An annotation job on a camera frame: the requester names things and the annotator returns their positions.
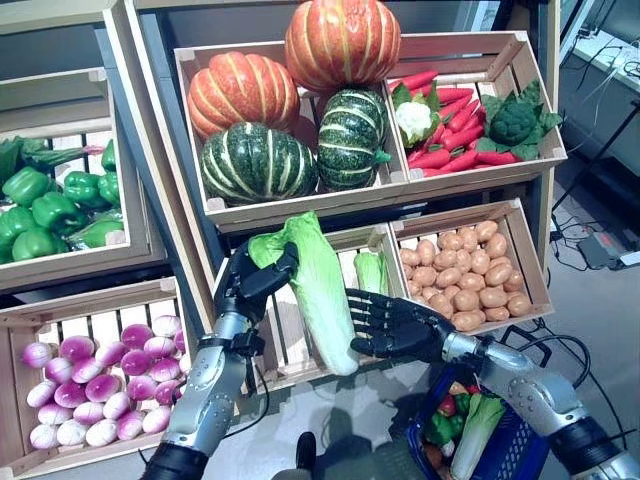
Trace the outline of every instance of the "plastic basket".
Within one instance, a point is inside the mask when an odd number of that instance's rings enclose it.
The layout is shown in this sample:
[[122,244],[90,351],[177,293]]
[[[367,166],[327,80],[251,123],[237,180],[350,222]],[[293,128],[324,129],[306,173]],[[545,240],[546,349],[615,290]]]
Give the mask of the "plastic basket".
[[[406,431],[411,455],[429,480],[440,480],[440,476],[423,453],[422,431],[453,382],[468,374],[466,367],[446,366],[427,393],[424,407]],[[540,475],[549,453],[546,439],[536,435],[511,407],[506,404],[505,407],[506,412],[491,435],[472,480],[534,480]]]

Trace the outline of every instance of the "orange pumpkin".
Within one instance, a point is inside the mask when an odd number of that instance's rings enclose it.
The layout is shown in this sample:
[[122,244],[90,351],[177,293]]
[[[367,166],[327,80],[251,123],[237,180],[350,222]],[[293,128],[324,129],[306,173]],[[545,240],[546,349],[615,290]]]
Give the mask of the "orange pumpkin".
[[238,122],[289,131],[300,113],[298,90],[287,69],[267,57],[240,52],[212,57],[209,68],[191,80],[187,105],[203,139]]
[[285,37],[287,68],[309,90],[381,81],[398,62],[400,26],[376,0],[300,5]]

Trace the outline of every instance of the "green striped squash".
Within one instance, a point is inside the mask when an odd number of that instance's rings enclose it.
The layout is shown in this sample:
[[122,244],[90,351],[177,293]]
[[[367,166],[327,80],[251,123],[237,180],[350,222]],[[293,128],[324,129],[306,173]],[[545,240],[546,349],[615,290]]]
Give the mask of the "green striped squash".
[[382,150],[387,112],[380,95],[341,90],[327,102],[318,136],[318,172],[329,190],[368,187],[378,166],[391,157]]
[[309,147],[260,123],[236,123],[211,136],[200,163],[207,193],[229,205],[301,197],[318,183]]

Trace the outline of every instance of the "wooden crate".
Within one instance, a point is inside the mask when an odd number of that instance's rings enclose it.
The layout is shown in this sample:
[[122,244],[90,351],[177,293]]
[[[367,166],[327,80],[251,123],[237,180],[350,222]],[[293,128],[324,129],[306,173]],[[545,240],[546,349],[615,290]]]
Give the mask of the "wooden crate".
[[[117,441],[104,447],[58,447],[34,450],[29,433],[38,424],[37,409],[26,404],[29,390],[42,381],[42,370],[26,367],[20,356],[25,345],[39,340],[58,344],[72,335],[88,335],[99,342],[115,341],[122,329],[134,323],[149,323],[163,314],[184,312],[174,278],[83,293],[16,307],[0,312],[0,478],[19,479],[156,446],[161,433]],[[182,318],[189,348],[188,325]],[[119,368],[111,373],[123,376]],[[142,402],[151,408],[155,401]]]
[[[0,292],[165,258],[125,140],[119,138],[116,115],[102,68],[0,82],[0,140],[16,135],[46,138],[55,148],[67,148],[82,146],[82,136],[88,144],[103,146],[113,139],[125,224],[124,232],[112,235],[106,247],[0,265]],[[100,156],[88,157],[87,164],[92,173],[104,172]],[[85,171],[85,161],[56,167],[58,183],[73,170]]]
[[[371,187],[336,193],[321,193],[307,197],[231,208],[226,207],[221,198],[208,198],[202,183],[199,167],[199,157],[203,144],[194,132],[191,121],[188,118],[186,98],[191,79],[194,75],[200,69],[207,66],[209,59],[213,55],[230,51],[239,51],[245,54],[260,54],[283,65],[286,64],[283,41],[179,48],[174,50],[182,101],[187,116],[187,129],[193,153],[193,159],[187,161],[196,162],[203,208],[207,216],[217,225],[221,232],[227,233],[278,225],[292,215],[304,213],[309,210],[315,210],[319,217],[326,217],[357,210],[393,205],[398,201],[398,195],[401,193],[407,181],[407,170],[404,166],[406,162],[401,159],[403,153],[401,150],[398,150],[397,143],[394,140],[394,134],[391,132],[387,134],[385,151],[391,155],[392,160],[388,164],[380,167],[378,178]],[[378,85],[374,90],[381,94],[386,102],[388,101],[386,98],[387,91],[383,85]],[[294,130],[293,135],[314,149],[313,144],[314,141],[317,140],[317,138],[314,139],[314,135],[317,135],[314,133],[314,129],[317,130],[317,128],[319,128],[316,120],[320,118],[320,115],[315,115],[317,118],[314,119],[314,111],[317,113],[317,110],[321,110],[320,105],[322,102],[320,97],[302,87],[298,88],[298,92],[300,94],[301,115],[298,127]]]
[[[460,227],[472,226],[484,220],[498,223],[498,231],[507,239],[506,257],[522,272],[524,289],[529,295],[532,308],[529,315],[509,318],[504,322],[485,322],[472,335],[521,323],[554,312],[549,292],[544,283],[538,257],[536,255],[527,221],[520,199],[479,205],[476,207],[436,213],[423,217],[401,220],[391,224],[394,245],[399,248],[415,248],[420,239],[427,238],[436,245],[437,234]],[[411,298],[404,275],[401,275],[404,295]]]
[[[389,294],[404,295],[402,272],[388,224],[355,228],[326,235],[338,254],[346,287],[358,288],[353,260],[358,252],[378,252],[387,261]],[[280,289],[267,303],[267,314],[259,325],[267,342],[264,355],[254,359],[264,372],[269,390],[330,375],[315,353],[316,348],[305,326],[293,290],[288,285]],[[361,357],[360,364],[376,359]],[[257,385],[260,381],[255,376]]]
[[[390,72],[389,81],[425,70],[439,72],[438,86],[472,88],[476,98],[482,94],[506,97],[511,91],[519,93],[531,80],[537,79],[544,111],[550,111],[549,98],[526,32],[403,35],[400,61]],[[394,111],[390,101],[387,106]],[[528,181],[567,158],[556,127],[540,143],[537,160],[423,178],[422,170],[409,169],[396,122],[393,136],[404,166],[409,170],[409,184],[402,193],[405,202]]]

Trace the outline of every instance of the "pumpkin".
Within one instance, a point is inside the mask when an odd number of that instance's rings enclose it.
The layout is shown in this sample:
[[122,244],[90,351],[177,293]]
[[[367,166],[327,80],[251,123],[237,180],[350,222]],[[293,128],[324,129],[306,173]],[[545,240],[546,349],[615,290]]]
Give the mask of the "pumpkin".
[[260,122],[289,131],[300,112],[300,98],[283,65],[261,55],[215,55],[196,73],[187,96],[189,116],[207,139],[238,122]]
[[400,26],[376,0],[305,2],[285,37],[291,75],[318,92],[382,81],[399,53]]
[[381,147],[387,110],[380,95],[345,89],[329,99],[318,134],[318,171],[329,190],[373,184],[378,165],[391,160]]
[[229,205],[300,197],[318,183],[309,147],[259,123],[236,123],[214,134],[200,162],[207,193]]

